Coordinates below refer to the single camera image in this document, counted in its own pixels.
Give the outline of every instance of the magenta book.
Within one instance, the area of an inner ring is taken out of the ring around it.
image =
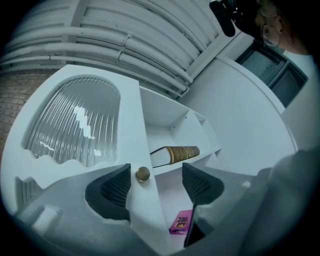
[[[172,235],[187,235],[191,223],[192,210],[181,210],[169,228]]]

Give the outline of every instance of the open cabinet door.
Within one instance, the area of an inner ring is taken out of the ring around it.
[[[168,231],[152,172],[139,82],[67,65],[30,97],[10,130],[1,163],[3,203],[14,215],[61,179],[124,164],[131,165],[126,199],[131,227],[164,254]],[[135,178],[140,167],[150,170],[144,184]]]

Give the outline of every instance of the ribbed glass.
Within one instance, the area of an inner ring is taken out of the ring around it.
[[[114,161],[120,94],[109,82],[79,77],[62,84],[37,118],[26,149],[36,158],[86,167]]]

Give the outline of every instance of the book spine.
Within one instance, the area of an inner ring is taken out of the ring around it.
[[[167,146],[170,154],[170,165],[200,155],[197,146]]]

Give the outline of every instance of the round metal knob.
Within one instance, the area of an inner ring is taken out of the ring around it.
[[[140,182],[146,182],[150,177],[150,171],[147,167],[142,166],[135,172],[135,177]]]

